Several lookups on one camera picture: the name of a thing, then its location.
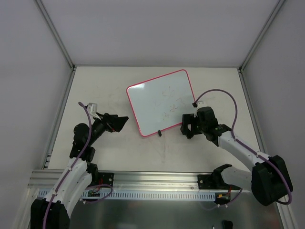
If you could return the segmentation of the pink framed whiteboard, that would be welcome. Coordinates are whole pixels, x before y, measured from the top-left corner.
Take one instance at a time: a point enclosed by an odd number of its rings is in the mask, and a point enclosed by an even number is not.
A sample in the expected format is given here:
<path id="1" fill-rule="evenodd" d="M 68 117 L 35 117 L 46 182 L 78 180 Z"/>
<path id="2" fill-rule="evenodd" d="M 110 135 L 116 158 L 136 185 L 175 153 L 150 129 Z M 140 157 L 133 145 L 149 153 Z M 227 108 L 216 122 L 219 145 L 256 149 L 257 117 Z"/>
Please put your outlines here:
<path id="1" fill-rule="evenodd" d="M 143 137 L 180 125 L 183 114 L 193 112 L 195 96 L 185 69 L 130 85 L 126 93 Z"/>

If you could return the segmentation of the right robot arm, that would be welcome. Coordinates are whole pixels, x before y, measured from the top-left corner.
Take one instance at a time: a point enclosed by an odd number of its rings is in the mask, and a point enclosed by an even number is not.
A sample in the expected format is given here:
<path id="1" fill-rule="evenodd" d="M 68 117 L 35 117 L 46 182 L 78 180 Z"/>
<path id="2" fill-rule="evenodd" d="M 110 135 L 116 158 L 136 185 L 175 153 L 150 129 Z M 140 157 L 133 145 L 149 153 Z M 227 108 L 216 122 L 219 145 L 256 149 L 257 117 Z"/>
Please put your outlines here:
<path id="1" fill-rule="evenodd" d="M 288 196 L 285 204 L 292 201 L 293 185 L 284 160 L 278 156 L 269 156 L 255 151 L 234 135 L 233 129 L 219 124 L 211 107 L 201 107 L 194 114 L 183 114 L 181 133 L 191 139 L 203 134 L 206 139 L 219 148 L 231 153 L 247 171 L 224 164 L 213 170 L 204 179 L 204 183 L 215 188 L 225 189 L 229 186 L 251 191 L 256 200 L 263 206 Z"/>

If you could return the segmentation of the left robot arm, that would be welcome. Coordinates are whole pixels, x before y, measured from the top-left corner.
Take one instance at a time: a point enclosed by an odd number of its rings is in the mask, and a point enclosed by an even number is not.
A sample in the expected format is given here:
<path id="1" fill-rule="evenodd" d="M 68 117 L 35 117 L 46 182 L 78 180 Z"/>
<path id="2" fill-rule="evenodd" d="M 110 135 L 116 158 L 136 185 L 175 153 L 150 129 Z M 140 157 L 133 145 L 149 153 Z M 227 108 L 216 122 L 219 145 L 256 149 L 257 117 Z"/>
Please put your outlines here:
<path id="1" fill-rule="evenodd" d="M 67 229 L 77 202 L 91 203 L 81 198 L 84 191 L 107 188 L 109 192 L 105 197 L 112 194 L 113 187 L 108 177 L 102 175 L 98 166 L 92 163 L 95 154 L 92 145 L 104 132 L 120 132 L 129 118 L 97 113 L 93 119 L 88 124 L 80 123 L 74 127 L 68 164 L 48 194 L 32 203 L 30 228 Z"/>

